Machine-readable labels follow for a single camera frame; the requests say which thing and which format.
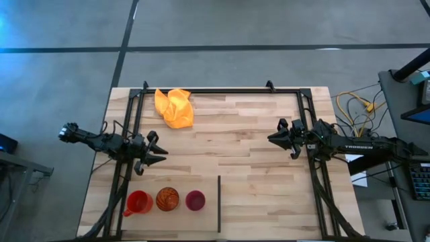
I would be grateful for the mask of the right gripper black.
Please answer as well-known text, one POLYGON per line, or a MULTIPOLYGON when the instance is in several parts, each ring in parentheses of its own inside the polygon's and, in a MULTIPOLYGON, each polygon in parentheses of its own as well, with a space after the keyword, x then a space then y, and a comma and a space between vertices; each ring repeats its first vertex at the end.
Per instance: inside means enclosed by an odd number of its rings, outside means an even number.
POLYGON ((319 141, 319 135, 315 132, 304 132, 296 135, 293 142, 289 138, 283 138, 290 135, 288 122, 285 118, 281 118, 277 124, 277 132, 269 135, 267 138, 270 143, 273 143, 284 150, 291 150, 292 159, 297 159, 301 153, 301 147, 312 145, 319 141))

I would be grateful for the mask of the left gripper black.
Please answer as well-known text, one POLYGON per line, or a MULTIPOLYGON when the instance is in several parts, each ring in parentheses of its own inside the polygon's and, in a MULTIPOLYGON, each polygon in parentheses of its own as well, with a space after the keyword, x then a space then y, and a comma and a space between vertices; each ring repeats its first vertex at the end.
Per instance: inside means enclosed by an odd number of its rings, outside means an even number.
MULTIPOLYGON (((146 137, 148 139, 148 148, 150 151, 152 151, 154 154, 168 154, 165 149, 162 149, 157 145, 159 136, 154 130, 150 131, 146 137)), ((166 159, 166 157, 146 154, 146 151, 147 148, 144 137, 141 134, 135 135, 129 142, 129 158, 140 159, 134 166, 134 171, 137 175, 142 175, 144 173, 143 165, 147 165, 149 167, 154 163, 158 163, 166 159)))

